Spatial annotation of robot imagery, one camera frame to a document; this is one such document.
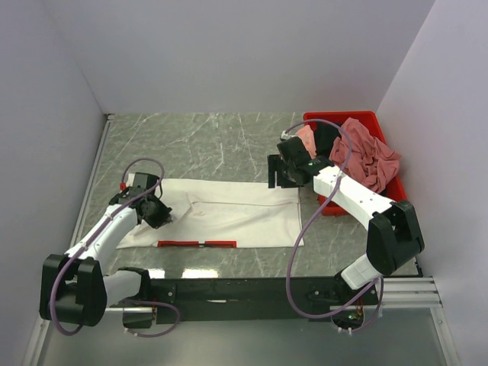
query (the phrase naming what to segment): white towel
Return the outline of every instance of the white towel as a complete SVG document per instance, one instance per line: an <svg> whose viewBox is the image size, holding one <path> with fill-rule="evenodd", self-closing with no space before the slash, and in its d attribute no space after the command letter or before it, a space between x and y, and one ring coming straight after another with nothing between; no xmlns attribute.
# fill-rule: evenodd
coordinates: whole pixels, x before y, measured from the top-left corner
<svg viewBox="0 0 488 366"><path fill-rule="evenodd" d="M129 175L128 185L133 175ZM301 230L297 188L266 183L164 179L161 201L173 222L152 229L143 222L118 248L157 246L159 241L231 241L237 248L293 246Z"/></svg>

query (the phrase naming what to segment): red plastic tray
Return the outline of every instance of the red plastic tray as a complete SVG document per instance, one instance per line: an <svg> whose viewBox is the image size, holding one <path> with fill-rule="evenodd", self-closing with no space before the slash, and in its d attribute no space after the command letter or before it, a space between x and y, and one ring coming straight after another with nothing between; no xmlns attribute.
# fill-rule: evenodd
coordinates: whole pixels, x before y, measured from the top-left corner
<svg viewBox="0 0 488 366"><path fill-rule="evenodd" d="M380 124L376 115L371 111L352 111L352 112L307 112L303 115L303 120L311 120L318 118L322 120L329 120L335 124L343 124L348 118L355 118L359 120L368 130L372 136L377 137L381 142L387 143L384 139L383 132L381 132ZM312 130L316 129L316 122L309 123ZM393 180L387 184L387 197L395 201L406 200L405 190L403 189L400 178L395 176ZM326 198L320 196L317 198L320 204L326 201ZM339 207L337 204L331 202L323 209L324 216L343 216L349 213Z"/></svg>

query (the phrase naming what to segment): white wall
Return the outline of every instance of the white wall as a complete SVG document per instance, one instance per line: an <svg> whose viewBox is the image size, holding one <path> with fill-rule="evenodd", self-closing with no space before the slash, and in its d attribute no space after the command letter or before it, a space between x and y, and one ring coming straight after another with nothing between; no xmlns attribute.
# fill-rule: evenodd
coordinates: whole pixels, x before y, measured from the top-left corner
<svg viewBox="0 0 488 366"><path fill-rule="evenodd" d="M44 0L106 112L376 110L433 0Z"/></svg>
<svg viewBox="0 0 488 366"><path fill-rule="evenodd" d="M42 2L2 2L0 50L0 363L17 365L43 260L69 245L103 115Z"/></svg>
<svg viewBox="0 0 488 366"><path fill-rule="evenodd" d="M378 110L461 360L488 360L488 2L437 0Z"/></svg>

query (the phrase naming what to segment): pink towel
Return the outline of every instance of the pink towel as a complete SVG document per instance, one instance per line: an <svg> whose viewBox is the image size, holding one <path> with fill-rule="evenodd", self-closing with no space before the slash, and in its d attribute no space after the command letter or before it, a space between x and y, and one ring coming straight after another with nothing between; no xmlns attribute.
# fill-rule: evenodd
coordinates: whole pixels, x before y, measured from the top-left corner
<svg viewBox="0 0 488 366"><path fill-rule="evenodd" d="M372 191L382 192L397 175L402 156L378 138L372 137L359 120L348 118L342 128L352 141L352 154L345 173ZM348 141L341 134L341 137L335 139L329 158L340 166L347 153Z"/></svg>
<svg viewBox="0 0 488 366"><path fill-rule="evenodd" d="M313 136L313 131L307 124L305 127L300 128L297 131L298 137L302 140L305 149L307 149L310 157L315 159L317 157L317 148L315 147L315 137Z"/></svg>

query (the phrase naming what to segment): gray marble table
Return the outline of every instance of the gray marble table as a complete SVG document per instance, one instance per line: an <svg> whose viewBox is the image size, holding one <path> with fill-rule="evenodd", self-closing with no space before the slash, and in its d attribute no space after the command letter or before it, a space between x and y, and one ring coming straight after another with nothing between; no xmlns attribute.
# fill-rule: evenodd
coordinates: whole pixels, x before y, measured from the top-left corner
<svg viewBox="0 0 488 366"><path fill-rule="evenodd" d="M302 119L298 113L115 114L95 173L82 234L103 214L117 192L120 175L134 159L149 156L166 167L166 178L213 181L268 180L266 156L276 153L281 131ZM159 174L150 163L137 170ZM316 195L300 190L303 221L318 208ZM296 276L326 276L351 264L366 249L366 231L352 217L319 217L304 237L294 265ZM291 248L118 249L108 274L119 267L149 268L151 275L181 277L284 276ZM417 275L415 262L396 275Z"/></svg>

